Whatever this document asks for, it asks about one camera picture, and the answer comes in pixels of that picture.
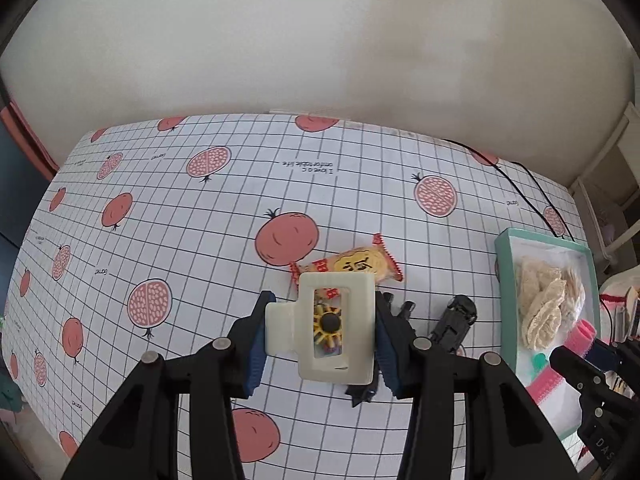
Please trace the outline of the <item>cream wooden shelf unit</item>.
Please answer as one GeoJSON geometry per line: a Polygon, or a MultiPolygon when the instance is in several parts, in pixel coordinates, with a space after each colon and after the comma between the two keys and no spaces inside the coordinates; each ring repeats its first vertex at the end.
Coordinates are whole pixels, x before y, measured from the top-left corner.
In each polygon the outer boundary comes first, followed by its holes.
{"type": "Polygon", "coordinates": [[[604,144],[570,185],[597,271],[639,263],[639,110],[628,103],[604,144]]]}

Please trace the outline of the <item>pomegranate grid tablecloth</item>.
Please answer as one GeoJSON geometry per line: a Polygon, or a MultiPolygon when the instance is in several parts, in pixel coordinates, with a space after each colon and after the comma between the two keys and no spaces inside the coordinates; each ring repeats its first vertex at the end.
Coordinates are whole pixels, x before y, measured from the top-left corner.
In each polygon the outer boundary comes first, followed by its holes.
{"type": "Polygon", "coordinates": [[[420,333],[450,298],[478,319],[462,348],[500,344],[496,237],[586,238],[568,189],[518,155],[392,128],[294,115],[191,116],[86,133],[43,192],[6,298],[1,362],[58,452],[78,445],[146,350],[186,356],[258,294],[292,300],[266,233],[315,226],[301,262],[381,233],[420,333]]]}

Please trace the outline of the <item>teal plastic hair clip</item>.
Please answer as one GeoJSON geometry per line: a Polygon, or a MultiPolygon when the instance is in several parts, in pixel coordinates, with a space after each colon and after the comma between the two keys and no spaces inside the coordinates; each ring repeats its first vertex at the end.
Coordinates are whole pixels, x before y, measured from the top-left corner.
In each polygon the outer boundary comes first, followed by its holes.
{"type": "Polygon", "coordinates": [[[533,378],[536,378],[548,365],[548,358],[544,353],[536,353],[532,357],[533,378]]]}

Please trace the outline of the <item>white claw hair clip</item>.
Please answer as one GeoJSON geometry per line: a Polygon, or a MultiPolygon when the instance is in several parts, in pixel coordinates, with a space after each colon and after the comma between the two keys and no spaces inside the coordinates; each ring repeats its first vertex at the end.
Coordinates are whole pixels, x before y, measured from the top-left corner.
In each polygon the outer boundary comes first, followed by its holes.
{"type": "Polygon", "coordinates": [[[294,354],[300,378],[367,385],[374,372],[375,279],[367,272],[307,272],[297,299],[270,302],[265,349],[294,354]]]}

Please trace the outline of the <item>black toy transformer figure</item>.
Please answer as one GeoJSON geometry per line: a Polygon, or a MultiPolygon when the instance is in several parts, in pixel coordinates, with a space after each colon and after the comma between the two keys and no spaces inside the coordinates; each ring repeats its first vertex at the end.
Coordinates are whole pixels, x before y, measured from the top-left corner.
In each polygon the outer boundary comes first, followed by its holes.
{"type": "Polygon", "coordinates": [[[367,385],[350,385],[345,393],[356,408],[370,402],[378,392],[380,379],[398,399],[412,396],[416,378],[412,367],[412,343],[416,332],[409,323],[416,304],[405,301],[399,311],[393,311],[394,295],[390,292],[375,293],[374,369],[367,385]]]}

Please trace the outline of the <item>cream lace fabric scrunchie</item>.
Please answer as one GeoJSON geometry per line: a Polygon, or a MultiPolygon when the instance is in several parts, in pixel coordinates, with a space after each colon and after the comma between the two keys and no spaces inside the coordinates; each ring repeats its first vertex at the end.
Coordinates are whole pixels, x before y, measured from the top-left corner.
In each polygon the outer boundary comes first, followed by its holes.
{"type": "Polygon", "coordinates": [[[516,284],[523,346],[547,350],[582,314],[586,302],[582,278],[574,266],[552,266],[525,256],[516,265],[516,284]]]}

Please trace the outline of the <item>teal shallow cardboard box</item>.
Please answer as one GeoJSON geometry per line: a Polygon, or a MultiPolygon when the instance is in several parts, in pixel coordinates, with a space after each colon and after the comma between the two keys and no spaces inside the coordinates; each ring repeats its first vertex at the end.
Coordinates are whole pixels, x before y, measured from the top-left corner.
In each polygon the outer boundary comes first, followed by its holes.
{"type": "Polygon", "coordinates": [[[600,335],[590,250],[550,235],[509,228],[495,241],[501,356],[566,448],[577,444],[578,392],[551,367],[564,347],[585,356],[600,335]]]}

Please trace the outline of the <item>yellow rice cracker snack packet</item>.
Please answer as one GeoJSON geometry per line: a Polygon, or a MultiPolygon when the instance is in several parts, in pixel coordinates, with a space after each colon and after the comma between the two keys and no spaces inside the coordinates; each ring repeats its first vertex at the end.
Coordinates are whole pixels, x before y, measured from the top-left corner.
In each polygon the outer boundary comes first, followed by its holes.
{"type": "Polygon", "coordinates": [[[308,264],[291,263],[290,271],[295,284],[304,273],[309,272],[364,272],[374,275],[375,283],[386,280],[402,282],[404,274],[395,258],[388,252],[381,233],[372,236],[372,242],[324,257],[308,264]]]}

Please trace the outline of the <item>black toy car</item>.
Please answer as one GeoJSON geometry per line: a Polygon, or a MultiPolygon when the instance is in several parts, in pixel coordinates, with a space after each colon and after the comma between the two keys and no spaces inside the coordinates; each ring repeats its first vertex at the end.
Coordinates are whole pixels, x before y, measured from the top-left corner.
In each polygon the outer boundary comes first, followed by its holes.
{"type": "Polygon", "coordinates": [[[465,295],[456,295],[431,331],[428,339],[448,353],[456,354],[464,338],[477,320],[474,301],[465,295]]]}

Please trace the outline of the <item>pink hair roller clip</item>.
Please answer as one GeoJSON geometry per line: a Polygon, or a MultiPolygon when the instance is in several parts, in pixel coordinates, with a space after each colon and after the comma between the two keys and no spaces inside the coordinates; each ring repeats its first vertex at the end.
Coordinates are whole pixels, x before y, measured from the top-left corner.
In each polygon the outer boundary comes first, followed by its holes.
{"type": "Polygon", "coordinates": [[[566,375],[593,346],[596,335],[596,329],[587,320],[579,320],[570,330],[564,344],[553,350],[548,364],[526,387],[537,404],[541,404],[562,382],[565,382],[566,375]]]}

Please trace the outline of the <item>colourful sunflower block toy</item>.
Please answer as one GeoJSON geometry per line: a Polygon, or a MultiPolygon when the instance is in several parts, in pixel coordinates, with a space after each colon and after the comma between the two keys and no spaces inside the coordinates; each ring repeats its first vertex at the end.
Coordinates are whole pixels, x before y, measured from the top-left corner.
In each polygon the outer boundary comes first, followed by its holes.
{"type": "Polygon", "coordinates": [[[318,300],[312,319],[314,356],[317,359],[340,356],[343,353],[342,309],[335,304],[318,300]]]}

